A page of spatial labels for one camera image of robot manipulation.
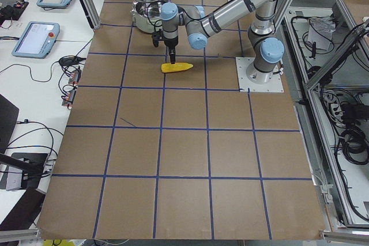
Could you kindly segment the yellow corn cob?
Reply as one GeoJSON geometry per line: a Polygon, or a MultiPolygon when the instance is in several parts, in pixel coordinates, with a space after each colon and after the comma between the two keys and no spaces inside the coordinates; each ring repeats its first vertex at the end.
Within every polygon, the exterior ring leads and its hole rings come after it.
{"type": "Polygon", "coordinates": [[[186,62],[176,62],[176,63],[163,63],[161,65],[162,73],[176,73],[180,71],[186,71],[193,68],[193,64],[186,62]]]}

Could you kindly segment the pale green steel pot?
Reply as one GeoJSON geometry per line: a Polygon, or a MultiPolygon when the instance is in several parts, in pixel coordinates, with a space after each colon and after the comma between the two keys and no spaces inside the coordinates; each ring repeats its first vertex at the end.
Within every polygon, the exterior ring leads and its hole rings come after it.
{"type": "Polygon", "coordinates": [[[161,7],[168,0],[158,0],[154,2],[134,1],[130,12],[134,25],[145,33],[153,33],[162,28],[161,7]]]}

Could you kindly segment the small circuit board strip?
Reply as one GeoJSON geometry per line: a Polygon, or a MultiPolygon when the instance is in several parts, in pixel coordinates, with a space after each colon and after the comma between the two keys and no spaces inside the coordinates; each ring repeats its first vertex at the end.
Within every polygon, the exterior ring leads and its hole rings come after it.
{"type": "Polygon", "coordinates": [[[77,68],[70,73],[67,73],[68,76],[68,83],[61,87],[61,99],[62,99],[62,106],[68,109],[72,108],[74,98],[76,96],[76,92],[78,89],[79,80],[81,77],[81,70],[77,68]]]}

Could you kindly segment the brown paper table mat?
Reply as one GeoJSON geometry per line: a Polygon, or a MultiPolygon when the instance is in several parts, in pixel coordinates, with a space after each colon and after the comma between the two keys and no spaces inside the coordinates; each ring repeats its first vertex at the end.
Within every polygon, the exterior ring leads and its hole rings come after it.
{"type": "Polygon", "coordinates": [[[289,89],[239,90],[254,15],[177,60],[105,0],[38,222],[44,239],[317,239],[325,228],[289,89]]]}

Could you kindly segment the black computer mouse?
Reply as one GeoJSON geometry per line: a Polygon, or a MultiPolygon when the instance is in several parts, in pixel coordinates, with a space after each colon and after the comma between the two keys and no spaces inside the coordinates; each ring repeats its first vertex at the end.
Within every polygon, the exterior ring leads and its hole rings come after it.
{"type": "Polygon", "coordinates": [[[79,56],[64,56],[61,57],[59,62],[59,65],[62,67],[68,67],[68,66],[74,66],[78,65],[80,62],[86,60],[86,58],[82,58],[79,56]]]}

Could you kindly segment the lower blue teach pendant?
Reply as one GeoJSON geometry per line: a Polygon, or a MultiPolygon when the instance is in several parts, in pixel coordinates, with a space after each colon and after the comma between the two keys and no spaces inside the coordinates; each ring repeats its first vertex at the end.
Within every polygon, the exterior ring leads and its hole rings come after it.
{"type": "Polygon", "coordinates": [[[43,59],[50,53],[59,32],[60,25],[58,23],[31,21],[13,48],[12,55],[43,59]]]}

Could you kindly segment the black electronics board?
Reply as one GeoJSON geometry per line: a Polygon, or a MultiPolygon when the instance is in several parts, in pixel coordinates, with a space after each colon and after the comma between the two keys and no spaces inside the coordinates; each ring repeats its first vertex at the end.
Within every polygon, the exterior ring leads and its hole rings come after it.
{"type": "Polygon", "coordinates": [[[17,1],[13,5],[7,5],[1,8],[1,24],[5,20],[18,21],[24,10],[27,8],[29,2],[17,1]]]}

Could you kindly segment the white crumpled paper bag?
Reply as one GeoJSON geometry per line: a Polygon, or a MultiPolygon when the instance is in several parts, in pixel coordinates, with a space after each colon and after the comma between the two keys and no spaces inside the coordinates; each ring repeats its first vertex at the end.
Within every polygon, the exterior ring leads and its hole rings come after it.
{"type": "Polygon", "coordinates": [[[336,25],[330,16],[311,17],[308,20],[309,30],[307,42],[310,46],[315,43],[318,50],[328,51],[333,46],[332,37],[336,25]]]}

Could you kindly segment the black laptop corner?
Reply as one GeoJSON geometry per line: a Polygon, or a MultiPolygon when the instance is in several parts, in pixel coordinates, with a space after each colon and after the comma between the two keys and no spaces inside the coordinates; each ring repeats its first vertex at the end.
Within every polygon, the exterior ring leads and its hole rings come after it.
{"type": "Polygon", "coordinates": [[[4,154],[17,123],[19,109],[1,95],[1,153],[4,154]]]}

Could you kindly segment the grey box device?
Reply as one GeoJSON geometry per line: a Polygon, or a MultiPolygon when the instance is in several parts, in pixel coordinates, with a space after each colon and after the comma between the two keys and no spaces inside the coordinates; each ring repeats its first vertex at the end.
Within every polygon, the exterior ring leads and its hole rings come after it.
{"type": "Polygon", "coordinates": [[[1,177],[1,189],[7,191],[38,188],[41,176],[25,172],[3,173],[1,177]]]}

